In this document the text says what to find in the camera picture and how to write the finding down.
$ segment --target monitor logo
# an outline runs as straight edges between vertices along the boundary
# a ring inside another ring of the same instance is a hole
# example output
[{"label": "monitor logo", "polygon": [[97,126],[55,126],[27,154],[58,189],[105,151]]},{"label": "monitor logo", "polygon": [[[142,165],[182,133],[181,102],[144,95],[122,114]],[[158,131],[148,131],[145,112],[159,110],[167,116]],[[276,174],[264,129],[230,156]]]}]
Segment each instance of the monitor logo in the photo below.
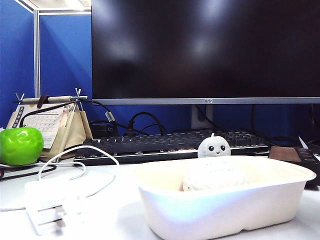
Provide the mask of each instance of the monitor logo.
[{"label": "monitor logo", "polygon": [[204,103],[205,103],[205,104],[212,104],[213,102],[214,102],[213,99],[205,99],[205,100],[204,100]]}]

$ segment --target white desk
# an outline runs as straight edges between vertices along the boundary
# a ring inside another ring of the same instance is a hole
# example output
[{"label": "white desk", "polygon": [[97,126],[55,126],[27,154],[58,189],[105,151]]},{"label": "white desk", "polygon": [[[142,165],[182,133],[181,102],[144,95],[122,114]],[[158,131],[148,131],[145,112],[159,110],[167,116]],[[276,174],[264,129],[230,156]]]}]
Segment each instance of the white desk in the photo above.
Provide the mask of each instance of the white desk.
[{"label": "white desk", "polygon": [[[0,212],[0,233],[3,239],[106,239],[106,240],[160,240],[148,227],[139,192],[131,172],[137,165],[121,165],[113,183],[86,199],[85,222],[77,228],[65,228],[63,233],[38,236],[25,210]],[[112,173],[115,166],[90,166],[88,173]],[[79,171],[60,167],[58,171]],[[29,176],[0,182],[1,205],[23,203],[24,184],[36,180]],[[252,231],[242,231],[219,239],[228,240],[319,240],[320,191],[304,190],[296,217],[287,223]]]}]

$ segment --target keyboard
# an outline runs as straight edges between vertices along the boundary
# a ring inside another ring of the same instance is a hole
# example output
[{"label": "keyboard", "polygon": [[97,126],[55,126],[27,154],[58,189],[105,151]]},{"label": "keyboard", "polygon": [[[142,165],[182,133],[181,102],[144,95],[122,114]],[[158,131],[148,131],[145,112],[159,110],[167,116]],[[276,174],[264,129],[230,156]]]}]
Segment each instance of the keyboard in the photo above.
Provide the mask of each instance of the keyboard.
[{"label": "keyboard", "polygon": [[[101,140],[86,140],[83,145],[97,147],[114,156],[120,164],[138,164],[154,161],[193,159],[198,157],[198,146],[214,133],[227,140],[231,155],[252,155],[269,150],[262,137],[245,131],[213,132],[210,130],[168,133],[164,136],[117,136]],[[81,148],[75,153],[74,162],[86,166],[113,165],[112,159],[92,148]]]}]

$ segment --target white plastic container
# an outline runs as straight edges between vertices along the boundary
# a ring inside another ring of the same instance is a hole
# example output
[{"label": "white plastic container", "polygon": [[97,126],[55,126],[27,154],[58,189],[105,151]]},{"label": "white plastic container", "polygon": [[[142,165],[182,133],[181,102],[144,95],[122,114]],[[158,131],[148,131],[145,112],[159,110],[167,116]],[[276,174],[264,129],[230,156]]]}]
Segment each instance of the white plastic container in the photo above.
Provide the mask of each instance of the white plastic container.
[{"label": "white plastic container", "polygon": [[[183,191],[184,174],[200,161],[227,161],[246,182],[215,190]],[[148,162],[134,172],[150,228],[165,240],[207,240],[288,222],[306,181],[316,174],[284,161],[220,156]]]}]

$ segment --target white plush toy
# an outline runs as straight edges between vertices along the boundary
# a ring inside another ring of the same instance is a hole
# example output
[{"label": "white plush toy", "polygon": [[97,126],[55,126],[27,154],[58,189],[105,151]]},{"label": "white plush toy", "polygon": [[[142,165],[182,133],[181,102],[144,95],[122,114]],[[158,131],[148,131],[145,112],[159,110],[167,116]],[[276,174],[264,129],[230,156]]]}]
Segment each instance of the white plush toy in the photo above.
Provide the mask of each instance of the white plush toy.
[{"label": "white plush toy", "polygon": [[246,174],[229,160],[209,157],[190,166],[183,179],[183,191],[217,190],[246,183]]},{"label": "white plush toy", "polygon": [[198,158],[229,156],[231,150],[228,142],[222,136],[215,136],[204,139],[198,147]]}]

